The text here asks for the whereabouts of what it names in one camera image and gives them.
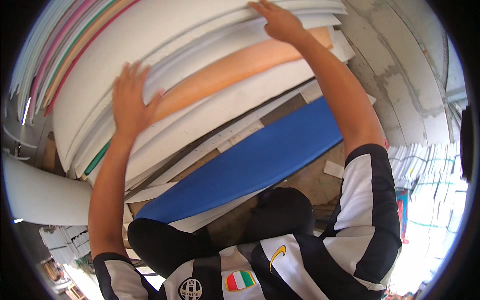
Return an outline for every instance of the juventus jersey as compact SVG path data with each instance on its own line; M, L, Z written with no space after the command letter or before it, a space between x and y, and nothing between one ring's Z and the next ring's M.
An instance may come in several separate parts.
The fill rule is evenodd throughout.
M320 236L289 234L181 265L156 291L122 255L95 258L105 299L379 299L400 254L394 180L385 149L349 155L340 199Z

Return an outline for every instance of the left hand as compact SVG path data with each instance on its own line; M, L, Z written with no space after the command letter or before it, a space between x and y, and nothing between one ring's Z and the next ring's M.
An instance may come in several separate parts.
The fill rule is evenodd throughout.
M140 62L133 65L126 63L113 85L113 118L117 125L117 134L131 141L150 125L150 120L165 93L165 90L159 91L152 102L145 105L142 95L151 67L148 66L137 74L139 68Z

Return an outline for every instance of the right hand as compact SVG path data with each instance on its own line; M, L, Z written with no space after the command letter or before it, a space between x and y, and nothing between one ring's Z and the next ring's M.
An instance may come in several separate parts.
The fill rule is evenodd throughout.
M276 40L295 45L309 35L296 16L269 1L248 2L248 5L267 19L265 31Z

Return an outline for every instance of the white panel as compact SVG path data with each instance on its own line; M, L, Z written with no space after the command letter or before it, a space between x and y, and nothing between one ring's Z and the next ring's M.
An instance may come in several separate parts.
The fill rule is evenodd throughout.
M92 188L3 157L5 187L14 218L46 225L87 225Z

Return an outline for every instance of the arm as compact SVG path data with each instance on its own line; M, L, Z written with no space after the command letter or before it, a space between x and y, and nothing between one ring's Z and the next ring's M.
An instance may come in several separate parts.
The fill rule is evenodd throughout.
M385 147L375 111L352 72L317 42L290 12L265 0L260 4L249 2L249 5L267 19L265 31L269 36L293 45L312 68L342 132L345 158L365 144Z
M148 127L148 121L161 99L161 94L157 94L145 106L142 91L150 68L137 75L139 67L138 62L133 66L126 64L113 87L113 116L117 132L93 188L88 216L93 258L102 253L128 257L122 236L127 162L135 139Z

